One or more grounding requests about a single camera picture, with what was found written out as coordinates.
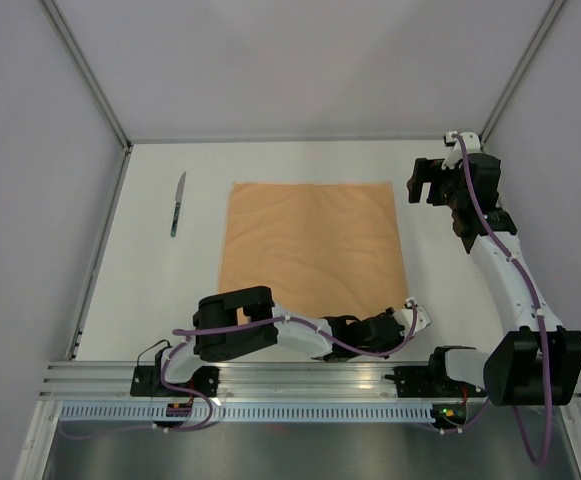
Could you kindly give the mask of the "peach cloth napkin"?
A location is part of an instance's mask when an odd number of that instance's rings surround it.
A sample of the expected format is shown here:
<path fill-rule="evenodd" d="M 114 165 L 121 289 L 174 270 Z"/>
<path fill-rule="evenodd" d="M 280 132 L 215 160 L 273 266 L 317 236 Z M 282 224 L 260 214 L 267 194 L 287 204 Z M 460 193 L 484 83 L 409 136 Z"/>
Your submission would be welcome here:
<path fill-rule="evenodd" d="M 391 183 L 237 183 L 218 289 L 267 286 L 298 314 L 365 319 L 409 296 Z"/>

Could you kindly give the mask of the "knife with dark handle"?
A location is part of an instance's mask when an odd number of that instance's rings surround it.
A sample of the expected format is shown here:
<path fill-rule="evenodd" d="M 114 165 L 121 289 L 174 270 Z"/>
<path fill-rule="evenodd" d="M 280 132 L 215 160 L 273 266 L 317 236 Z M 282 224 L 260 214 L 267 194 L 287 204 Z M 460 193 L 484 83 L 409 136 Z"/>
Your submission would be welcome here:
<path fill-rule="evenodd" d="M 170 227 L 170 237 L 171 238 L 175 238 L 177 235 L 186 178 L 187 178 L 187 172 L 184 171 L 179 178 L 177 188 L 175 191 L 174 212 L 173 212 L 173 217 L 172 217 L 172 222 L 171 222 L 171 227 Z"/>

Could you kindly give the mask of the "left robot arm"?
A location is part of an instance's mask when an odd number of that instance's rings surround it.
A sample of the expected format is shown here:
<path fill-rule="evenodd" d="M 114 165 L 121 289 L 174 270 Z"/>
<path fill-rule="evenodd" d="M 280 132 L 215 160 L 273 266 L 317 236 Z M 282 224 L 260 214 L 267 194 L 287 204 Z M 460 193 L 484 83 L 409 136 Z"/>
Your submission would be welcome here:
<path fill-rule="evenodd" d="M 401 319 L 389 307 L 363 320 L 351 315 L 314 319 L 277 305 L 267 286 L 205 297 L 193 315 L 193 327 L 173 331 L 182 342 L 162 354 L 153 383 L 168 396 L 191 394 L 189 381 L 200 368 L 276 346 L 320 362 L 385 359 L 414 336 L 416 303 L 410 301 L 407 309 L 411 318 Z"/>

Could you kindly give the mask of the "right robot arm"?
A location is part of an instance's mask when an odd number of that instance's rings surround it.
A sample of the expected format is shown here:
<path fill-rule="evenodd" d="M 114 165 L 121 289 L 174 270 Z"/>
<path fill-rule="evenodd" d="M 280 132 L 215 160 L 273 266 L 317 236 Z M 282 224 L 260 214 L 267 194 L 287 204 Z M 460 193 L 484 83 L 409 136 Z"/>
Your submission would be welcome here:
<path fill-rule="evenodd" d="M 471 153 L 447 168 L 418 158 L 407 182 L 408 200 L 447 206 L 453 230 L 479 268 L 504 336 L 490 353 L 438 347 L 426 371 L 429 388 L 448 395 L 462 382 L 486 392 L 497 406 L 570 403 L 581 373 L 581 332 L 566 329 L 528 272 L 517 228 L 499 205 L 501 162 Z"/>

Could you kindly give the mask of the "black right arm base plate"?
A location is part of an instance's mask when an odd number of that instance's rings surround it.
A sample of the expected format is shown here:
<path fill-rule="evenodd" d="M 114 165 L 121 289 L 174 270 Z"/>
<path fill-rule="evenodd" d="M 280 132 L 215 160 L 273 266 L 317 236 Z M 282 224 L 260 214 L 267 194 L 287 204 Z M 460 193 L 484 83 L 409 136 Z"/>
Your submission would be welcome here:
<path fill-rule="evenodd" d="M 391 382 L 402 399 L 463 399 L 485 398 L 482 387 L 442 378 L 427 366 L 397 366 L 383 378 Z"/>

